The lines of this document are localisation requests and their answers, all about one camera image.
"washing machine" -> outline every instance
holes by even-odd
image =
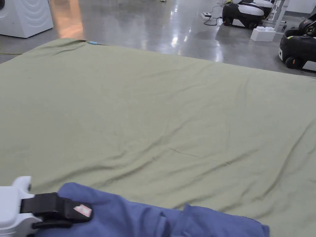
[[[28,38],[51,28],[48,0],[0,0],[0,34]]]

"pink label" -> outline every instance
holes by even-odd
[[[80,212],[81,214],[83,214],[84,216],[86,217],[90,217],[91,215],[91,209],[86,207],[85,205],[80,205],[80,206],[76,206],[74,207],[74,209],[77,211],[77,212]]]

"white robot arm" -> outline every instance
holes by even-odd
[[[0,186],[0,237],[26,237],[38,229],[70,228],[93,217],[90,204],[57,193],[29,194],[30,187],[30,176],[18,177],[12,186]]]

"power strip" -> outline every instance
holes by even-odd
[[[201,18],[204,21],[207,21],[207,20],[210,20],[212,18],[212,15],[209,12],[203,12],[203,13],[201,13]]]
[[[202,15],[203,15],[203,17],[208,17],[208,18],[212,17],[210,12],[203,12]]]

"polished concrete floor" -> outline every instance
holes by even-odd
[[[0,36],[2,52],[25,52],[57,38],[71,37],[104,44],[177,54],[234,65],[298,75],[278,58],[281,35],[273,42],[254,42],[251,31],[206,26],[200,17],[221,0],[51,0],[54,29],[29,39]],[[213,16],[220,16],[221,7]],[[0,55],[0,63],[14,56]]]

